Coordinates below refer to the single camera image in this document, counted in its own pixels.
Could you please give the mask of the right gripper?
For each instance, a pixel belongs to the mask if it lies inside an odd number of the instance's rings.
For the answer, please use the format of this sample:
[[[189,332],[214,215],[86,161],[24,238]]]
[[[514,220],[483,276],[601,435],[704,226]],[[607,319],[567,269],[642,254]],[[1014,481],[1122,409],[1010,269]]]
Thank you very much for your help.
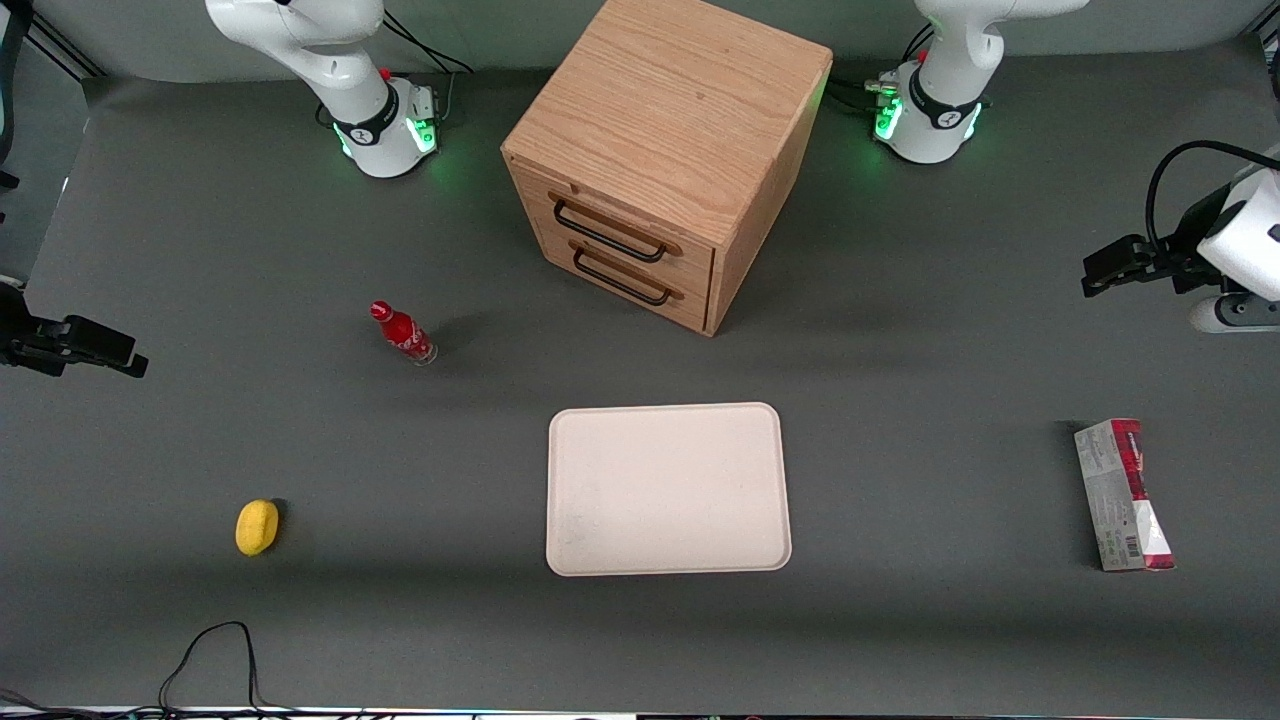
[[[32,315],[23,293],[1,287],[1,364],[61,377],[65,366],[87,364],[140,379],[150,360],[134,350],[132,336],[84,316],[64,318],[64,348],[44,332],[52,325]]]

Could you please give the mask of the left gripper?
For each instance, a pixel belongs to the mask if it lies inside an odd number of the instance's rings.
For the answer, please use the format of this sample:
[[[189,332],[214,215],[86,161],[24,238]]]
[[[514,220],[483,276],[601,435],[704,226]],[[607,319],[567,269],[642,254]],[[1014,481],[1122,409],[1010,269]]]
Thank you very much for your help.
[[[1083,261],[1082,292],[1093,299],[1123,284],[1167,277],[1178,293],[1216,284],[1279,300],[1277,170],[1262,168],[1192,204],[1160,251],[1139,234],[1126,234]]]

